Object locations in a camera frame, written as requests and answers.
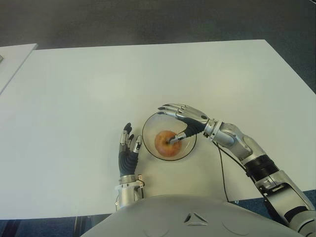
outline fingertip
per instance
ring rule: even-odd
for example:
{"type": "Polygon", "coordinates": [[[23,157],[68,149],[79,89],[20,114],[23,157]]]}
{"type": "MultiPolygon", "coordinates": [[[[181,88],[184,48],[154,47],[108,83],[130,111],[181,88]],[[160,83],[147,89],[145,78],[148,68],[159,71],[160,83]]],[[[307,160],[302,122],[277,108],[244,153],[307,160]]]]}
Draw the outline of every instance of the fingertip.
{"type": "Polygon", "coordinates": [[[131,126],[131,124],[129,122],[127,125],[125,125],[124,130],[128,131],[128,128],[130,128],[130,126],[131,126]]]}
{"type": "Polygon", "coordinates": [[[143,141],[143,136],[142,135],[138,135],[136,140],[139,141],[139,142],[142,142],[143,141]]]}
{"type": "Polygon", "coordinates": [[[170,144],[170,141],[172,141],[172,140],[175,139],[175,138],[176,138],[176,136],[173,136],[173,137],[167,139],[166,142],[167,142],[168,144],[170,144]]]}

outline silver robotic arm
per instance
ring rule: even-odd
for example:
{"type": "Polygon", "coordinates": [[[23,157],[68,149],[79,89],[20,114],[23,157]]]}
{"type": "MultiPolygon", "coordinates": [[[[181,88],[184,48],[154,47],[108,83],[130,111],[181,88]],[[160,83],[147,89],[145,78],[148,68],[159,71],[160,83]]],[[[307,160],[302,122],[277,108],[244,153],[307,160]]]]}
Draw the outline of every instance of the silver robotic arm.
{"type": "Polygon", "coordinates": [[[316,236],[316,211],[313,204],[251,137],[244,135],[233,124],[210,119],[187,105],[166,104],[159,108],[158,114],[172,116],[188,125],[169,143],[203,132],[210,141],[230,150],[239,159],[264,197],[273,218],[303,236],[316,236]]]}

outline metal wrist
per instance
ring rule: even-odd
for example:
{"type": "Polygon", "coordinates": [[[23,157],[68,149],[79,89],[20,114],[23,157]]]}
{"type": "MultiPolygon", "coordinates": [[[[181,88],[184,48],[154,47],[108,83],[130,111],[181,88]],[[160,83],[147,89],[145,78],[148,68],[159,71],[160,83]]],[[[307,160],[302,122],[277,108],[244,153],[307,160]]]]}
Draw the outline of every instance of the metal wrist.
{"type": "Polygon", "coordinates": [[[214,126],[216,125],[217,122],[218,121],[215,119],[209,119],[207,121],[205,129],[204,129],[204,134],[203,134],[205,137],[208,138],[212,134],[214,130],[214,126]]]}
{"type": "Polygon", "coordinates": [[[217,121],[216,124],[214,125],[214,128],[212,130],[212,132],[209,134],[209,141],[212,142],[215,138],[215,136],[217,135],[217,132],[219,131],[219,129],[221,128],[223,121],[217,121]]]}
{"type": "Polygon", "coordinates": [[[120,177],[120,179],[118,181],[119,181],[119,184],[126,184],[126,183],[135,182],[136,178],[135,178],[134,174],[130,174],[130,175],[124,175],[124,176],[120,177]]]}

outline robotic arm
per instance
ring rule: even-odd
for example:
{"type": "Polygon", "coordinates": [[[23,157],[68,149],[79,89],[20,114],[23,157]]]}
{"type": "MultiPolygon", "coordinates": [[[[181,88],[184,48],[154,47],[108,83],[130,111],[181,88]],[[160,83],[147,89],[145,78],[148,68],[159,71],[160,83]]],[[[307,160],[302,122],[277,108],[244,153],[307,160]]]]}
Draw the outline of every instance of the robotic arm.
{"type": "MultiPolygon", "coordinates": [[[[316,237],[316,211],[313,204],[251,137],[233,124],[210,119],[203,112],[187,105],[166,104],[159,108],[157,114],[172,116],[187,124],[187,128],[171,138],[169,143],[203,132],[207,139],[230,150],[264,197],[271,217],[303,236],[316,237]]],[[[142,137],[137,137],[131,151],[130,144],[134,137],[129,135],[131,130],[131,124],[128,123],[120,139],[117,210],[144,197],[145,184],[141,175],[135,176],[142,137]]]]}
{"type": "Polygon", "coordinates": [[[316,236],[316,211],[313,204],[251,137],[244,135],[233,124],[210,119],[187,105],[166,104],[159,110],[158,114],[172,116],[188,125],[169,143],[203,132],[206,138],[230,150],[239,159],[264,197],[273,218],[303,236],[316,236]]]}

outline bowl rim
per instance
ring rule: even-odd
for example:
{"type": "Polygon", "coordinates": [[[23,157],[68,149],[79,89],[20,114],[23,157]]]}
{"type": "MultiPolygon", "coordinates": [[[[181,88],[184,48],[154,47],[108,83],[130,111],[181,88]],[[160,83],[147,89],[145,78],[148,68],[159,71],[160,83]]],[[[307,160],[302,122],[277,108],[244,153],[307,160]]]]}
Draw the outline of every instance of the bowl rim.
{"type": "Polygon", "coordinates": [[[162,158],[159,158],[159,157],[155,156],[153,153],[150,152],[150,150],[148,149],[148,147],[146,146],[146,143],[145,143],[145,139],[144,139],[144,128],[145,128],[145,125],[146,125],[146,123],[148,122],[148,120],[149,120],[152,116],[154,116],[154,115],[156,115],[156,114],[157,114],[157,113],[154,113],[153,115],[151,115],[151,116],[146,120],[146,122],[145,122],[144,125],[143,125],[143,129],[142,129],[143,143],[144,143],[144,145],[145,145],[147,151],[148,151],[151,155],[153,155],[154,157],[156,157],[156,158],[158,158],[158,159],[161,159],[161,160],[164,160],[164,161],[176,161],[176,160],[180,160],[180,159],[183,159],[184,157],[186,157],[188,154],[190,154],[190,153],[192,152],[192,150],[194,149],[194,147],[196,146],[197,139],[198,139],[197,134],[194,135],[194,136],[195,136],[195,141],[194,141],[194,144],[193,144],[191,150],[190,150],[185,156],[183,156],[183,157],[181,157],[181,158],[179,158],[179,159],[173,159],[173,160],[162,159],[162,158]]]}

